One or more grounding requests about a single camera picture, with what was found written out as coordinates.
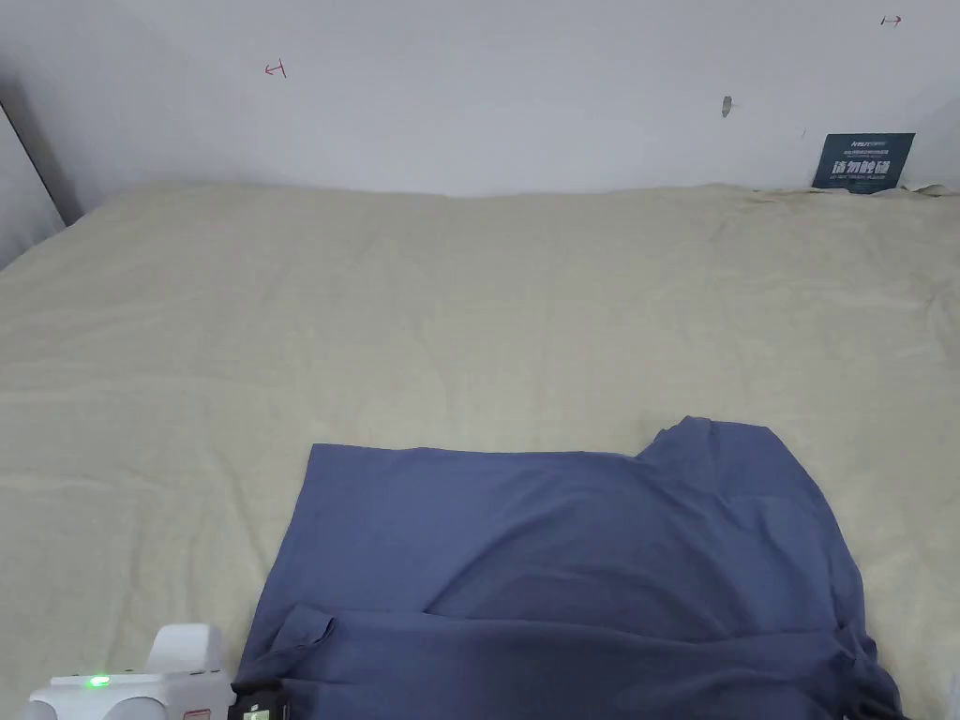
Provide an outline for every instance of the dark blue sign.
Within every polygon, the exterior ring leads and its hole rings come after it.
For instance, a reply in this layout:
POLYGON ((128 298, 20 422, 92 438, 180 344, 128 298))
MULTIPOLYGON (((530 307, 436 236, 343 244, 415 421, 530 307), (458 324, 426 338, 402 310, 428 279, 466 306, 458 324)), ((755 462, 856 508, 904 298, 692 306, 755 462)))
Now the dark blue sign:
POLYGON ((913 132, 827 135, 813 186, 868 195, 897 187, 913 137, 913 132))

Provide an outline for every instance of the sign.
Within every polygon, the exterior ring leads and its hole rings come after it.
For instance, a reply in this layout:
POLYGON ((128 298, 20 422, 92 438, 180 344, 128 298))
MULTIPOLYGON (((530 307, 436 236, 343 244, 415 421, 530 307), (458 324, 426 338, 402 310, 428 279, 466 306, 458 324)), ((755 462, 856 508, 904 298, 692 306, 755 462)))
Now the sign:
POLYGON ((897 187, 913 137, 912 132, 827 135, 813 186, 865 195, 897 187))

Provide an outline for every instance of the beige bed sheet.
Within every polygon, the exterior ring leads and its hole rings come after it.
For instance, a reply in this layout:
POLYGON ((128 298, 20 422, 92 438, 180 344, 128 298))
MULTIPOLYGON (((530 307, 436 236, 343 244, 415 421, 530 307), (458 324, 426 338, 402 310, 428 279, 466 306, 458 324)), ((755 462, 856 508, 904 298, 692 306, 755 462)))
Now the beige bed sheet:
POLYGON ((919 717, 960 671, 960 200, 712 186, 136 194, 0 273, 0 697, 208 621, 314 442, 637 453, 769 425, 919 717))

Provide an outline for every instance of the red arrow mark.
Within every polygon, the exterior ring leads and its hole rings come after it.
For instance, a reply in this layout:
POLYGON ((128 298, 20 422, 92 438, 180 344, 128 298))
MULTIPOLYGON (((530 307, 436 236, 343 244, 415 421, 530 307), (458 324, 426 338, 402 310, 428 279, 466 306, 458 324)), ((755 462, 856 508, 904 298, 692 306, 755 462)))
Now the red arrow mark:
POLYGON ((284 78, 287 77, 287 71, 283 69, 283 60, 277 59, 277 62, 279 62, 277 67, 271 67, 270 64, 267 63, 267 75, 273 75, 274 72, 279 70, 281 73, 283 73, 284 78))

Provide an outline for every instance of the white wall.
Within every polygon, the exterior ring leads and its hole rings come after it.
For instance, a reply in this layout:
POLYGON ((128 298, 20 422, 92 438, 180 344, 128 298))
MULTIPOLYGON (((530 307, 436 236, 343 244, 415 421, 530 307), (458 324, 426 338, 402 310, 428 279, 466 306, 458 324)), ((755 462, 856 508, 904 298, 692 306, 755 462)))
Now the white wall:
POLYGON ((63 229, 63 220, 0 110, 0 269, 63 229))
POLYGON ((68 216, 176 179, 799 187, 828 132, 917 132, 904 180, 960 185, 955 0, 0 6, 0 97, 68 216))

